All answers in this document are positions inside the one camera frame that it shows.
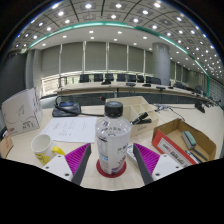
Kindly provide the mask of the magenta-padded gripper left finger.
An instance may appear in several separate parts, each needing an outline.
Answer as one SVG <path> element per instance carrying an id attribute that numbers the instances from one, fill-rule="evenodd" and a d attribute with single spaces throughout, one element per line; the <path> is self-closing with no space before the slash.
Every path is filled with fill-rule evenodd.
<path id="1" fill-rule="evenodd" d="M 90 154 L 91 144 L 87 143 L 65 156 L 58 154 L 43 167 L 43 170 L 80 185 Z"/>

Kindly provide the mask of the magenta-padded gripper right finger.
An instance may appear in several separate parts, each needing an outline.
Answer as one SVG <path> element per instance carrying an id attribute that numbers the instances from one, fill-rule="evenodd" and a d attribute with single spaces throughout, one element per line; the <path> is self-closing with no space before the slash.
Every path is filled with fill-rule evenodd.
<path id="1" fill-rule="evenodd" d="M 145 185 L 182 169 L 169 155 L 158 155 L 140 144 L 133 144 L 133 154 Z"/>

